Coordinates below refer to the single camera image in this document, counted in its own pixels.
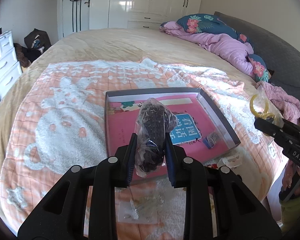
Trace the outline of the black bag on floor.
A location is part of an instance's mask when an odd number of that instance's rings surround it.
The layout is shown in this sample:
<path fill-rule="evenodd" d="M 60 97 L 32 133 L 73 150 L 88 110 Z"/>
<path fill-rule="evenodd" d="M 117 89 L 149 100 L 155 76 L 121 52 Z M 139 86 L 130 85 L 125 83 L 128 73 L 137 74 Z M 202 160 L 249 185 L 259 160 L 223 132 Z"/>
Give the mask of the black bag on floor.
<path fill-rule="evenodd" d="M 24 42 L 29 49 L 35 49 L 43 54 L 51 47 L 51 41 L 46 31 L 34 28 L 26 37 Z"/>

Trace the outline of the white glossy wardrobe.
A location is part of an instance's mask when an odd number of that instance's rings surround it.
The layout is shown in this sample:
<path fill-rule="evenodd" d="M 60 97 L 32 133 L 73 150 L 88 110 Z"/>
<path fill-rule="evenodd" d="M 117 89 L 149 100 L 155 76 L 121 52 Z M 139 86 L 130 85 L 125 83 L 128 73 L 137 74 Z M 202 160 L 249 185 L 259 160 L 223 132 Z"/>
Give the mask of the white glossy wardrobe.
<path fill-rule="evenodd" d="M 196 14 L 202 0 L 90 0 L 89 28 L 158 29 Z"/>

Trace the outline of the bag of dark beads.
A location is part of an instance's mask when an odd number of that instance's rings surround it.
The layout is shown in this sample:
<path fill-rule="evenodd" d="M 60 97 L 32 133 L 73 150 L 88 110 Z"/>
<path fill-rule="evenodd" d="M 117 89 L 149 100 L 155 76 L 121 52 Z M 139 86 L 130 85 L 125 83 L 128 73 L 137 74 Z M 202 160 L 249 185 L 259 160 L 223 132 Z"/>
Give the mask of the bag of dark beads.
<path fill-rule="evenodd" d="M 177 124 L 177 117 L 157 99 L 149 98 L 142 103 L 135 125 L 135 169 L 139 177 L 146 178 L 162 165 L 166 133 L 171 133 Z"/>

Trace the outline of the pink knitted blanket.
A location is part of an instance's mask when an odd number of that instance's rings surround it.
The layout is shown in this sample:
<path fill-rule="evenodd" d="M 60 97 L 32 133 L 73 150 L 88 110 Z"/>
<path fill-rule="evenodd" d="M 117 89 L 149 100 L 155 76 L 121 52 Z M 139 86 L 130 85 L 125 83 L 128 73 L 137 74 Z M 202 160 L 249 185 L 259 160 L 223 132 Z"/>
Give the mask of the pink knitted blanket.
<path fill-rule="evenodd" d="M 297 98 L 287 94 L 281 87 L 264 81 L 256 84 L 256 88 L 259 87 L 263 89 L 267 98 L 276 106 L 286 120 L 296 125 L 298 124 L 300 118 L 300 101 Z"/>

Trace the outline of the white drawer chest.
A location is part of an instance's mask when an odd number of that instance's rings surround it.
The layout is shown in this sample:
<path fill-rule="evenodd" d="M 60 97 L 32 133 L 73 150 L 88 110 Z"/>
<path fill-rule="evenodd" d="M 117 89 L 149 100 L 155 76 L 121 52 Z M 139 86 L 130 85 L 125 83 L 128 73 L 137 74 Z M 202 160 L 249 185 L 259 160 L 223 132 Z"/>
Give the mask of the white drawer chest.
<path fill-rule="evenodd" d="M 11 31 L 0 34 L 0 101 L 22 74 Z"/>

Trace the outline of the dark grey headboard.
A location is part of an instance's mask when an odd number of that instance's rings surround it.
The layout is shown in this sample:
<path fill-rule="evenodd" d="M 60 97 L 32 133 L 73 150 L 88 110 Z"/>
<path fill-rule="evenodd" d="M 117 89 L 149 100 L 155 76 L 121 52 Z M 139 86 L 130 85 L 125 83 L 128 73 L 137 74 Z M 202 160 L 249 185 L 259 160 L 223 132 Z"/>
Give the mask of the dark grey headboard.
<path fill-rule="evenodd" d="M 300 51 L 282 38 L 255 24 L 216 11 L 215 15 L 250 38 L 255 54 L 274 71 L 272 83 L 300 100 Z"/>

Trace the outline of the clear bag of earrings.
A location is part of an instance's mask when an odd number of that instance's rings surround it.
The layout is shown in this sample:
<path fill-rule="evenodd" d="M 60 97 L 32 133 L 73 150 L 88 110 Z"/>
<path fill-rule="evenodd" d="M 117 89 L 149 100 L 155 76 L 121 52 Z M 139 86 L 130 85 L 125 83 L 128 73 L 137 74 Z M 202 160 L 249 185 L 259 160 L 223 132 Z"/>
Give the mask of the clear bag of earrings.
<path fill-rule="evenodd" d="M 163 207 L 163 204 L 165 203 L 163 195 L 156 189 L 142 191 L 140 189 L 132 188 L 129 189 L 129 192 L 131 194 L 130 201 L 132 200 L 136 204 L 151 202 L 156 205 L 158 214 L 160 208 Z"/>

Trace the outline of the white large hair claw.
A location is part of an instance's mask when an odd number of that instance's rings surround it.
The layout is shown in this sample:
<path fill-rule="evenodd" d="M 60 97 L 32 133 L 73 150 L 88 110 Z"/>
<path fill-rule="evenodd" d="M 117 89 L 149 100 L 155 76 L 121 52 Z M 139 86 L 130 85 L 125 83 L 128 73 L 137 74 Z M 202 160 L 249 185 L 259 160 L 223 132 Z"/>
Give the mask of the white large hair claw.
<path fill-rule="evenodd" d="M 227 166 L 228 168 L 236 168 L 241 166 L 243 163 L 243 154 L 241 153 L 236 153 L 234 155 L 222 157 L 218 163 L 217 167 L 220 168 L 222 166 Z"/>

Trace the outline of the green fluffy sleeve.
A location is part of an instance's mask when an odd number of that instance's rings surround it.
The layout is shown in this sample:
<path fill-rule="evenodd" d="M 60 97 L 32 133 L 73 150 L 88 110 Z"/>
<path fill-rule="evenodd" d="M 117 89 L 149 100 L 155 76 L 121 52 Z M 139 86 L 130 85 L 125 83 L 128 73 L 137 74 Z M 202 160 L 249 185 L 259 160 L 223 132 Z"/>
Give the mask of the green fluffy sleeve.
<path fill-rule="evenodd" d="M 281 205 L 281 230 L 287 233 L 300 217 L 300 196 L 286 202 L 280 200 L 279 203 Z"/>

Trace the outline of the purple floral duvet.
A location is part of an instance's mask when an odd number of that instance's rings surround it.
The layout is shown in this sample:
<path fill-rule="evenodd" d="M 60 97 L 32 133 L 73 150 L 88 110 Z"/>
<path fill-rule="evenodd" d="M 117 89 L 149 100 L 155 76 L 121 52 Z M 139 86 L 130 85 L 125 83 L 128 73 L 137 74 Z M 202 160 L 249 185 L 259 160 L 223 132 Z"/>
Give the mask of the purple floral duvet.
<path fill-rule="evenodd" d="M 235 31 L 215 15 L 186 15 L 177 21 L 162 23 L 160 31 L 221 57 L 255 82 L 268 82 L 271 78 L 264 60 L 254 53 L 249 37 Z"/>

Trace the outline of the white door with bags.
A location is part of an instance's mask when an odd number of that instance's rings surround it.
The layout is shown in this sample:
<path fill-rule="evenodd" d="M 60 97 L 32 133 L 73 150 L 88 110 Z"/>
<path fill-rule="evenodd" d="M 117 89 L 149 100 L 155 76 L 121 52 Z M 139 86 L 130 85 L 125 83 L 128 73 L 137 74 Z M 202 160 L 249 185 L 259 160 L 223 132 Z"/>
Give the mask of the white door with bags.
<path fill-rule="evenodd" d="M 68 35 L 89 29 L 90 0 L 57 0 L 57 30 L 61 40 Z"/>

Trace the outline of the small bag silver hairpins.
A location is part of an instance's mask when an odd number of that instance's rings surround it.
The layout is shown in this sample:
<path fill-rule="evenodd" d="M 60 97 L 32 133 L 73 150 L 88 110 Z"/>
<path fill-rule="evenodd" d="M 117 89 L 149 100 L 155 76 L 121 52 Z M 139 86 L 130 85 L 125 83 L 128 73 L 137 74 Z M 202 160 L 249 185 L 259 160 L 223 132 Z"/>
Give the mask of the small bag silver hairpins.
<path fill-rule="evenodd" d="M 217 132 L 212 132 L 203 139 L 203 143 L 208 149 L 212 149 L 215 147 L 217 142 L 219 142 L 219 140 L 219 134 Z"/>

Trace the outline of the pink white fluffy blanket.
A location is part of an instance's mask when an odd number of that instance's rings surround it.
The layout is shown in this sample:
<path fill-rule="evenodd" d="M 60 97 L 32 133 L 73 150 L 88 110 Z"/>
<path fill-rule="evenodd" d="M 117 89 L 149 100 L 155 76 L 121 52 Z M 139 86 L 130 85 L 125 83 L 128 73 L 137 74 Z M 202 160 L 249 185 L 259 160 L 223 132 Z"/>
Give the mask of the pink white fluffy blanket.
<path fill-rule="evenodd" d="M 7 145 L 0 173 L 0 202 L 8 225 L 21 224 L 59 178 L 73 165 L 91 167 L 126 145 L 135 128 L 142 101 L 106 103 L 111 90 L 200 88 L 224 114 L 240 139 L 234 149 L 220 141 L 208 149 L 203 139 L 213 121 L 202 113 L 194 95 L 181 105 L 165 96 L 160 101 L 179 114 L 171 137 L 188 156 L 204 164 L 243 154 L 232 168 L 263 200 L 288 159 L 273 139 L 254 127 L 249 96 L 242 81 L 211 67 L 139 62 L 66 62 L 43 71 L 22 101 Z"/>

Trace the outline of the beige bed cover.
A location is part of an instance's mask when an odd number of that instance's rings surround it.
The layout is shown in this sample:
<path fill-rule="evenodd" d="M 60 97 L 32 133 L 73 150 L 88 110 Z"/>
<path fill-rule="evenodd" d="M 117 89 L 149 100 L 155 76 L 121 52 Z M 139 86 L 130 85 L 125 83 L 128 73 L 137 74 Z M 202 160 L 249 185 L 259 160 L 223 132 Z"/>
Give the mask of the beige bed cover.
<path fill-rule="evenodd" d="M 252 96 L 256 83 L 227 61 L 202 47 L 158 30 L 98 29 L 71 34 L 40 56 L 14 83 L 0 102 L 0 171 L 16 112 L 41 73 L 51 63 L 73 61 L 139 61 L 148 57 L 158 63 L 182 63 L 213 67 L 244 83 Z"/>

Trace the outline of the white earring card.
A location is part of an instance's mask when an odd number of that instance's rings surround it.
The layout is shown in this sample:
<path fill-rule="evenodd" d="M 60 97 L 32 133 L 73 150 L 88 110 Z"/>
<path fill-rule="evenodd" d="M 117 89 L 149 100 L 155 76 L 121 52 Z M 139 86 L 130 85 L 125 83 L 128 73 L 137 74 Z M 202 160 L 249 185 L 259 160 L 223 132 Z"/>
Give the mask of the white earring card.
<path fill-rule="evenodd" d="M 117 213 L 117 221 L 130 224 L 157 224 L 157 207 L 151 202 L 141 204 L 136 204 L 132 200 L 121 202 Z"/>

